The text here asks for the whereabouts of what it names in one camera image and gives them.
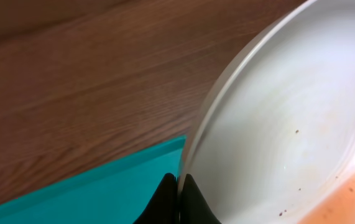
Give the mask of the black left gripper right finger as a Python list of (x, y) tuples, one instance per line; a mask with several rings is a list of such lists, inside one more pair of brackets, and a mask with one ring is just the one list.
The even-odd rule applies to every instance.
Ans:
[(194, 178), (187, 174), (180, 194), (181, 224), (221, 224), (201, 194)]

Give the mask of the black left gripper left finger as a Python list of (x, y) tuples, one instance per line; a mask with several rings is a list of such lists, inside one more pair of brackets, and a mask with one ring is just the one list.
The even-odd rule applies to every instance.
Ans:
[(147, 206), (134, 224), (175, 224), (177, 207), (177, 179), (166, 173)]

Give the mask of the white plate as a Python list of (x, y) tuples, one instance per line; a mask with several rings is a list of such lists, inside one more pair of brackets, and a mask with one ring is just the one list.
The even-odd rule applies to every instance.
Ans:
[(355, 223), (355, 0), (267, 26), (206, 96), (180, 161), (222, 223)]

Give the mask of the blue plastic tray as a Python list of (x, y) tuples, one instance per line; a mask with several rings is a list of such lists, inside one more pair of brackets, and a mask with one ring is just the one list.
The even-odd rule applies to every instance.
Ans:
[(185, 136), (0, 205), (0, 223), (133, 223), (166, 173), (178, 174)]

